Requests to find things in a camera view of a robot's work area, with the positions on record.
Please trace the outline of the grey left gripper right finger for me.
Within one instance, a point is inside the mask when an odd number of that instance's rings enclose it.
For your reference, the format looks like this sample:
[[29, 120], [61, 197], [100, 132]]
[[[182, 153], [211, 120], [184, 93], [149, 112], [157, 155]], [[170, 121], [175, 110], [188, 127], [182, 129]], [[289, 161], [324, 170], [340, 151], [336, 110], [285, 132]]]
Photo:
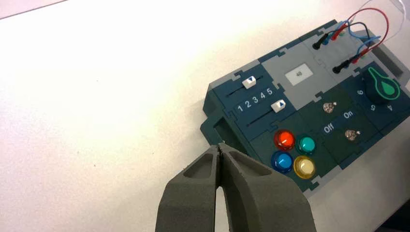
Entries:
[[291, 178], [225, 143], [220, 158], [229, 231], [316, 231], [310, 204]]

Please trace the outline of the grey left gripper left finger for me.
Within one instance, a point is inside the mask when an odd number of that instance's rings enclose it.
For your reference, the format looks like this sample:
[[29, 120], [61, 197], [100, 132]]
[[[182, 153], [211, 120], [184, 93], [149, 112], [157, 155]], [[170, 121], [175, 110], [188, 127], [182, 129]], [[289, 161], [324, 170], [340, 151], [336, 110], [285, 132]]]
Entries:
[[155, 230], [213, 232], [219, 186], [220, 151], [212, 145], [167, 183], [159, 203]]

